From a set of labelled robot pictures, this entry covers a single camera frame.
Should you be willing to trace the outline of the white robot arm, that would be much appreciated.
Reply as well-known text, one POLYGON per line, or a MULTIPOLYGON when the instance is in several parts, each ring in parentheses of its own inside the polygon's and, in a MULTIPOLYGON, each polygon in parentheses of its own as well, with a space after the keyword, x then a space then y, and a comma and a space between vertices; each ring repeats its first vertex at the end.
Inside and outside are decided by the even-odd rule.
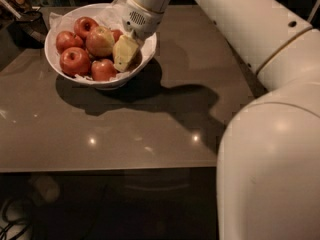
MULTIPOLYGON (((155 33, 170 0, 127 0, 126 30, 155 33)), ((267 94, 221 140, 220 240, 320 240, 320 31, 275 0, 195 0, 267 94)))

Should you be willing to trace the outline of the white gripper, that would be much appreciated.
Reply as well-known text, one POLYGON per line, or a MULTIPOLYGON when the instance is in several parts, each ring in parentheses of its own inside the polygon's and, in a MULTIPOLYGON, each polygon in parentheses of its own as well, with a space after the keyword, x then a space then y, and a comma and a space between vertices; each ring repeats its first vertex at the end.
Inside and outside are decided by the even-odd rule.
MULTIPOLYGON (((151 37, 158 28, 163 13, 156 13, 145 9, 134 0, 126 0, 122 14, 123 27, 127 32, 141 41, 151 37)), ((140 50, 138 42, 127 35, 121 35, 113 46, 114 67, 119 72, 125 72, 132 64, 140 50)))

